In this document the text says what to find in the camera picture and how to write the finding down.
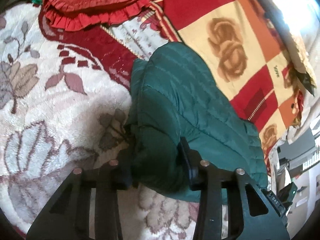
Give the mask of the green quilted puffer jacket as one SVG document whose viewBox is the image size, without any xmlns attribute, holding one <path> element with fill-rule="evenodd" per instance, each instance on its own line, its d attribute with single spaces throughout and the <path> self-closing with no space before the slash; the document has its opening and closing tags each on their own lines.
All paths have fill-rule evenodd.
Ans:
<svg viewBox="0 0 320 240">
<path fill-rule="evenodd" d="M 178 144 L 185 138 L 203 159 L 223 170 L 244 169 L 268 185 L 256 126 L 236 114 L 204 60 L 180 42 L 137 59 L 131 74 L 132 105 L 125 129 L 135 142 L 133 177 L 166 197 L 198 202 L 183 168 Z"/>
</svg>

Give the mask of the white floral red-bordered blanket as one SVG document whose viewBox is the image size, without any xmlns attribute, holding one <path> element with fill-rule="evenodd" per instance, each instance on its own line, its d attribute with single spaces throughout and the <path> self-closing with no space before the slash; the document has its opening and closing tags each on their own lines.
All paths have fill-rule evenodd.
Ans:
<svg viewBox="0 0 320 240">
<path fill-rule="evenodd" d="M 1 210 L 20 237 L 74 168 L 127 146 L 136 58 L 104 27 L 52 29 L 30 3 L 1 13 Z"/>
</svg>

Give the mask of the red yellow checkered rose quilt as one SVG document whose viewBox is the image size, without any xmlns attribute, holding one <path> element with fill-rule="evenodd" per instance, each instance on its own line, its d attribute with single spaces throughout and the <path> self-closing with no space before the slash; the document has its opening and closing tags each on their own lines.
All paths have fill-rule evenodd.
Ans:
<svg viewBox="0 0 320 240">
<path fill-rule="evenodd" d="M 169 41 L 184 42 L 210 69 L 239 117 L 259 131 L 265 163 L 300 123 L 304 88 L 285 45 L 257 0 L 155 0 L 139 15 Z"/>
</svg>

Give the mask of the small-flower white bed sheet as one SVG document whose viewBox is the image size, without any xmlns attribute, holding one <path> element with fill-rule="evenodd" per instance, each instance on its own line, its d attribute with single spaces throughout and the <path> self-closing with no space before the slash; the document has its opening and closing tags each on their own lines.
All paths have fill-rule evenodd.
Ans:
<svg viewBox="0 0 320 240">
<path fill-rule="evenodd" d="M 139 59 L 148 60 L 154 51 L 167 44 L 160 31 L 153 30 L 140 16 L 131 18 L 122 24 L 112 25 L 106 31 Z"/>
</svg>

